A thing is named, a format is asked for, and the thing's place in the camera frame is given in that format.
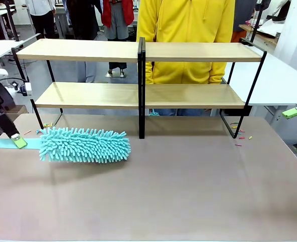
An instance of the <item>gray floor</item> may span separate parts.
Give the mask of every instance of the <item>gray floor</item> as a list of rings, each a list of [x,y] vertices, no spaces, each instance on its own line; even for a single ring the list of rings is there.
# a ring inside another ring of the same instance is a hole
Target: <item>gray floor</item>
[[[17,31],[20,32],[20,39],[24,40],[34,34],[31,27],[17,27]],[[99,34],[99,40],[107,40],[103,33]],[[17,66],[14,62],[9,62],[8,57],[3,59],[6,69],[9,73],[9,77],[20,77]],[[25,61],[26,72],[32,85],[33,99],[37,100],[40,95],[51,84],[51,77],[47,67],[46,61],[38,60],[36,62],[31,60]],[[52,70],[55,80],[57,82],[76,82],[76,63],[75,62],[61,62],[51,61]],[[127,76],[124,79],[121,78],[106,78],[105,75],[108,71],[108,63],[97,63],[96,83],[128,83],[137,84],[137,66],[136,64],[127,64],[125,70]],[[32,113],[32,106],[28,97],[23,97],[21,94],[17,94],[15,97],[16,104],[26,105],[28,111]],[[40,113],[59,113],[59,109],[53,108],[40,108]],[[66,114],[106,114],[106,115],[137,115],[136,110],[121,110],[121,109],[65,109]]]

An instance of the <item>yellow hoodie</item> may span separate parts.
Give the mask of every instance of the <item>yellow hoodie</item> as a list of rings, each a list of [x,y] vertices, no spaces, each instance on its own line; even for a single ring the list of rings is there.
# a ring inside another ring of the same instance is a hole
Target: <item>yellow hoodie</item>
[[[235,0],[141,0],[137,40],[230,42]],[[226,63],[146,63],[146,83],[219,84]]]

